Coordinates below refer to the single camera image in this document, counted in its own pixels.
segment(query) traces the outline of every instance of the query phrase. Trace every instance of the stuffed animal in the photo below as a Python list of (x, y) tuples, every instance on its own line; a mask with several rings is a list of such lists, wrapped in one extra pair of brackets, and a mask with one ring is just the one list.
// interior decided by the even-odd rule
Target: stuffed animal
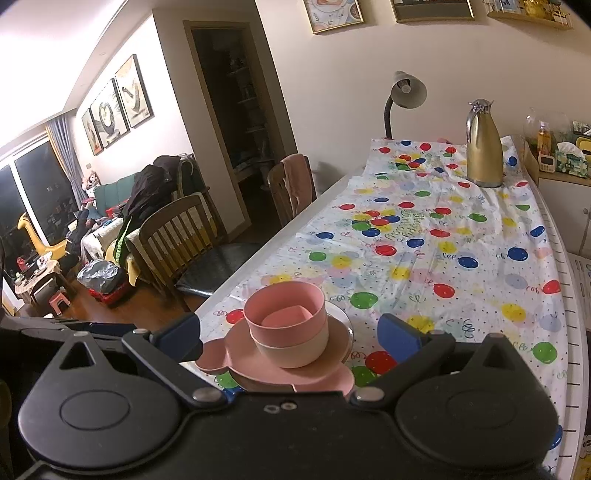
[(95, 198), (95, 188), (100, 186), (99, 176), (94, 170), (90, 172), (87, 178), (82, 180), (82, 189), (88, 195), (88, 198)]

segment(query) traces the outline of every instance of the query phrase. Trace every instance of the pink plate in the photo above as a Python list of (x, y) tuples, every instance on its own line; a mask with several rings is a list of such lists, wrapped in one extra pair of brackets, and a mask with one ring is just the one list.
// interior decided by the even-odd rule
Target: pink plate
[(258, 348), (245, 319), (240, 320), (225, 338), (203, 345), (203, 354), (195, 362), (200, 370), (217, 375), (228, 369), (250, 380), (271, 385), (292, 385), (296, 391), (341, 390), (348, 394), (355, 379), (342, 364), (350, 348), (350, 334), (346, 325), (329, 316), (329, 342), (317, 360), (299, 368), (277, 367)]

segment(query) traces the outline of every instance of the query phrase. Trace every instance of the red basket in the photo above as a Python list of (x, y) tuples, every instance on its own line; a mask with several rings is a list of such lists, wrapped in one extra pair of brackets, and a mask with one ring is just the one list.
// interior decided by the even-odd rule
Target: red basket
[(89, 288), (89, 293), (96, 298), (97, 300), (101, 301), (107, 306), (113, 305), (116, 301), (121, 300), (125, 295), (127, 295), (133, 287), (131, 284), (125, 280), (121, 285), (119, 285), (116, 289), (114, 289), (111, 293), (104, 295), (102, 293), (97, 292), (96, 290), (92, 290)]

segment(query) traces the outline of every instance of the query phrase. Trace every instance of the black coat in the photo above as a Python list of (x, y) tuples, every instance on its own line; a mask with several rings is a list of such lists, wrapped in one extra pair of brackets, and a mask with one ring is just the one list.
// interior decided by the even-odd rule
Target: black coat
[(175, 189), (176, 182), (166, 175), (163, 168), (154, 165), (146, 165), (135, 176), (129, 201), (123, 209), (123, 225), (115, 247), (115, 259), (119, 265), (124, 265), (129, 253), (125, 245), (127, 234), (141, 227), (150, 215), (168, 205)]

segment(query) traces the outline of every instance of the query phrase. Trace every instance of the gooseneck lamp arm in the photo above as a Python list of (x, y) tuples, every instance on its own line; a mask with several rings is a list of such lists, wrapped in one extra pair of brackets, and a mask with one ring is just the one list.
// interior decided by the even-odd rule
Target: gooseneck lamp arm
[(386, 127), (386, 139), (392, 140), (392, 123), (390, 121), (390, 113), (392, 112), (392, 105), (394, 100), (389, 96), (386, 101), (386, 108), (384, 109), (384, 125)]

